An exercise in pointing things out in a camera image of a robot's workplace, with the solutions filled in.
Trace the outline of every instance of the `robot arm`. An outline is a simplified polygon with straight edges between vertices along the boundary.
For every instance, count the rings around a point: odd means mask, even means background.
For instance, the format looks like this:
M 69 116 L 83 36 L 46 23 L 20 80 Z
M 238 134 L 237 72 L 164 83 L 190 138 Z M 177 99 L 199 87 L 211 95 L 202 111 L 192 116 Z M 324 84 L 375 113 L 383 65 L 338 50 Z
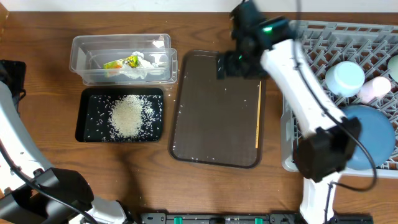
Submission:
M 251 0 L 243 1 L 230 17 L 233 21 L 231 36 L 236 39 L 236 50 L 221 55 L 217 77 L 270 76 L 275 80 L 292 107 L 304 136 L 300 148 L 295 152 L 297 168 L 305 177 L 300 213 L 309 224 L 324 223 L 327 198 L 327 220 L 334 215 L 332 205 L 335 188 L 328 195 L 330 184 L 338 182 L 341 177 L 339 172 L 344 170 L 355 147 L 355 143 L 324 110 L 355 137 L 359 136 L 361 125 L 356 118 L 347 120 L 344 113 L 326 96 L 308 66 L 300 43 L 294 41 L 296 33 L 290 29 L 289 20 L 282 17 L 267 20 Z
M 302 64 L 301 70 L 307 82 L 329 110 L 329 113 L 340 122 L 345 115 L 323 92 L 305 60 L 300 49 L 300 43 L 290 39 L 275 44 L 273 50 L 264 51 L 260 63 L 264 70 L 274 79 L 282 93 L 284 93 L 300 123 L 300 130 L 304 138 L 308 138 L 316 135 L 318 128 L 327 130 L 335 127 L 336 124 L 323 114 L 322 109 L 314 100 L 298 71 L 295 69 L 295 62 L 292 55 L 293 45 L 298 48 L 297 57 Z M 324 222 L 329 183 L 338 182 L 340 177 L 340 173 L 333 172 L 318 183 L 312 179 L 304 179 L 303 201 L 300 206 L 300 213 L 309 224 L 321 224 Z M 334 216 L 334 195 L 335 188 L 331 190 L 330 194 L 327 211 L 328 220 Z
M 53 167 L 22 124 L 12 97 L 9 86 L 0 81 L 0 147 L 23 175 L 43 186 L 52 196 L 86 211 L 98 223 L 135 223 L 128 209 L 119 202 L 94 196 L 78 172 Z M 1 154 L 0 178 L 0 189 L 5 195 L 0 199 L 0 219 L 12 223 L 65 223 L 76 215 L 69 223 L 85 223 L 83 215 L 60 203 L 41 194 L 31 196 L 31 189 L 11 171 Z
M 16 111 L 8 86 L 0 82 L 0 140 L 3 148 L 7 149 L 9 157 L 20 167 L 21 171 L 30 179 L 34 178 L 37 169 L 47 170 L 53 165 L 43 156 L 34 144 Z M 15 190 L 25 183 L 18 178 L 0 156 L 0 190 L 6 194 L 8 190 Z

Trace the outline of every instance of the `black tray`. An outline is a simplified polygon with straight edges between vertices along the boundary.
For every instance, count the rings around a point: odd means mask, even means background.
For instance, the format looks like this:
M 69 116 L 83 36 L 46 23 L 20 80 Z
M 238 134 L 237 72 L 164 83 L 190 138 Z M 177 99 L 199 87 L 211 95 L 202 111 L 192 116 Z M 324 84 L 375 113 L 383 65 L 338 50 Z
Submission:
M 126 95 L 148 97 L 155 111 L 156 121 L 151 128 L 142 126 L 143 136 L 136 138 L 115 137 L 111 139 L 112 125 L 109 123 L 111 106 Z M 159 88 L 87 88 L 81 93 L 80 108 L 75 137 L 80 142 L 146 142 L 158 141 L 162 134 L 163 91 Z

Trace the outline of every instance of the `white cup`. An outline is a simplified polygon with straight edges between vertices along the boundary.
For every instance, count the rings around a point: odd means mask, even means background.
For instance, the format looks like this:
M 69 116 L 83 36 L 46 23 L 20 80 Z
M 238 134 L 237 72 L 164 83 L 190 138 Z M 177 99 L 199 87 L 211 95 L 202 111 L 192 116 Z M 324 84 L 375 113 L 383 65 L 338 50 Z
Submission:
M 351 97 L 361 89 L 365 82 L 365 73 L 354 62 L 340 62 L 327 71 L 325 80 L 332 93 Z

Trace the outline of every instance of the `brown tray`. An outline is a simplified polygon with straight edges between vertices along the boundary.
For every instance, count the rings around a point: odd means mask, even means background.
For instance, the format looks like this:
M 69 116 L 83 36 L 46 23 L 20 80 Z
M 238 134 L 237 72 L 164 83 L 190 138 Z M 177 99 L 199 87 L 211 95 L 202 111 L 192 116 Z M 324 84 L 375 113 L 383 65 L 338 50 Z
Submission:
M 217 52 L 184 57 L 170 155 L 185 162 L 253 168 L 261 161 L 265 81 L 217 80 Z

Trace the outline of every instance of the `blue bowl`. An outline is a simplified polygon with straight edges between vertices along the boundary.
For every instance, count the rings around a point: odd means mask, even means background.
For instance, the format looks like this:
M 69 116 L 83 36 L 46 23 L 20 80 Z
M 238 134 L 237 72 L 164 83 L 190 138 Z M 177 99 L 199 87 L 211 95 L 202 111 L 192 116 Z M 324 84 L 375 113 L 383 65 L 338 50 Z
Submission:
M 363 105 L 351 105 L 343 109 L 347 118 L 357 117 L 362 125 L 359 141 L 372 156 L 376 166 L 382 165 L 391 156 L 396 145 L 396 134 L 387 117 L 380 111 Z M 368 158 L 356 146 L 347 167 L 354 170 L 371 169 Z

